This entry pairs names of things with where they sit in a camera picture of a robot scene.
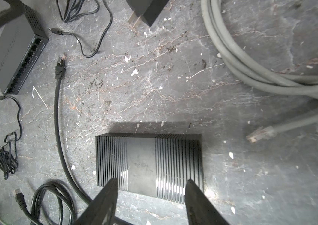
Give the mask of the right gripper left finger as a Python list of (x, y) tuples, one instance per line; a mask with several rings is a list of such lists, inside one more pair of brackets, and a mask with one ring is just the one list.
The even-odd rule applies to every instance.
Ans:
[(118, 180), (111, 179), (74, 225), (113, 225), (118, 198)]

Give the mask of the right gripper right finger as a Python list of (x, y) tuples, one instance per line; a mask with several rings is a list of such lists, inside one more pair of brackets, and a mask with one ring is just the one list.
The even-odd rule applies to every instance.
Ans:
[(189, 225), (229, 225), (193, 180), (186, 184), (185, 205)]

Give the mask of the ribbed black network switch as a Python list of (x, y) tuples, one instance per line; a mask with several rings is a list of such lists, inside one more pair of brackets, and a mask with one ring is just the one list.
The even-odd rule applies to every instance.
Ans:
[(96, 137), (97, 185), (184, 203), (192, 180), (204, 190), (202, 136), (106, 133)]

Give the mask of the black power adapter with cable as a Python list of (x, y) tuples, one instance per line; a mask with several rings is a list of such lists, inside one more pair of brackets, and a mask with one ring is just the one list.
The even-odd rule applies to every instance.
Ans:
[[(168, 2), (169, 0), (129, 0), (127, 1), (128, 5), (132, 9), (132, 14), (128, 20), (128, 23), (134, 23), (134, 27), (136, 27), (141, 21), (143, 21), (147, 26), (151, 27)], [(96, 8), (93, 11), (82, 13), (81, 9), (84, 4), (84, 1), (67, 1), (64, 11), (61, 11), (59, 6), (59, 1), (56, 1), (60, 19), (64, 23), (69, 23), (69, 22), (78, 20), (84, 16), (94, 15), (98, 13), (100, 9), (100, 4), (98, 1), (95, 1), (95, 3), (96, 3)], [(80, 45), (82, 55), (86, 58), (92, 58), (99, 52), (104, 36), (106, 35), (107, 31), (109, 30), (113, 22), (113, 14), (109, 9), (108, 4), (106, 3), (106, 1), (103, 1), (103, 4), (109, 13), (110, 19), (109, 19), (109, 23), (107, 27), (105, 28), (105, 30), (103, 31), (100, 37), (100, 40), (97, 44), (96, 49), (94, 50), (92, 54), (87, 55), (84, 53), (82, 43), (80, 42), (76, 34), (71, 32), (64, 32), (57, 28), (50, 28), (49, 30), (56, 35), (60, 35), (60, 36), (68, 35), (68, 36), (74, 37)]]

